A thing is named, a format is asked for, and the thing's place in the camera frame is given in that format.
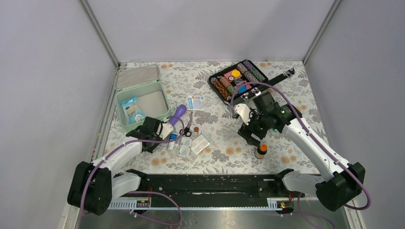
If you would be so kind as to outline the alcohol wipes clear bag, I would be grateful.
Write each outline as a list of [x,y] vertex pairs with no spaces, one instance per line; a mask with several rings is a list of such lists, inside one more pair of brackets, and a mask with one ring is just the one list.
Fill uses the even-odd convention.
[[188,157],[190,154],[192,140],[189,137],[182,137],[179,144],[178,156]]

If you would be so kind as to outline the gauze pads clear bag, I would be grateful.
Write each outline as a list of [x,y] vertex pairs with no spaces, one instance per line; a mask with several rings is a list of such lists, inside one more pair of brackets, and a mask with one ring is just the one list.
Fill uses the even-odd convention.
[[203,151],[206,147],[210,145],[210,142],[206,137],[203,135],[199,135],[194,141],[192,141],[191,151],[198,155],[201,151]]

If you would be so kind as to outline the white bandage roll blue label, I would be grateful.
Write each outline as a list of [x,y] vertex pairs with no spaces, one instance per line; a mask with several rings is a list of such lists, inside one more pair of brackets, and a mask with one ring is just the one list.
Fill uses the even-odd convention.
[[167,144],[167,150],[171,151],[171,150],[175,149],[177,137],[178,137],[178,135],[176,133],[170,134],[169,142]]

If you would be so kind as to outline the white blue plaster box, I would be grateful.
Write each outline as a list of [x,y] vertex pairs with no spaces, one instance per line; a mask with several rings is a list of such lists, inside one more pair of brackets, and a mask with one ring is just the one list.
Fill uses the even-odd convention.
[[204,110],[204,97],[202,96],[188,96],[186,98],[186,107],[191,111],[203,111]]

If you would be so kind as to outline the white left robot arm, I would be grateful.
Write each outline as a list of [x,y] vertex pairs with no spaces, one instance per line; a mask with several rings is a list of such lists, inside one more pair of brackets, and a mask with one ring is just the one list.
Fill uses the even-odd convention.
[[76,168],[67,196],[67,203],[82,212],[102,215],[112,200],[132,191],[143,196],[148,191],[147,181],[132,172],[120,174],[121,168],[142,152],[153,152],[174,126],[169,122],[147,116],[142,125],[129,131],[124,141],[107,155],[93,162],[80,162]]

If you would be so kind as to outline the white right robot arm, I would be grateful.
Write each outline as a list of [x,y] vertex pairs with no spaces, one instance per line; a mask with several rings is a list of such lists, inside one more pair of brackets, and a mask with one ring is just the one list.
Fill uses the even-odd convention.
[[309,126],[295,106],[280,106],[270,93],[253,99],[255,108],[234,105],[242,118],[238,133],[248,144],[260,147],[270,129],[276,129],[291,140],[313,163],[320,175],[302,174],[292,169],[281,172],[274,183],[275,193],[285,197],[291,191],[316,196],[330,211],[336,211],[363,192],[365,168],[340,156]]

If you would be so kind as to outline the blue cotton ball bag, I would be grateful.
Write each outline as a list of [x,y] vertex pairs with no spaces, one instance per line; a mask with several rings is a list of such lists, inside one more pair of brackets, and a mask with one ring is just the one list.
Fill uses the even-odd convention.
[[125,123],[128,125],[139,123],[146,118],[146,115],[138,106],[138,97],[132,97],[121,103],[124,112]]

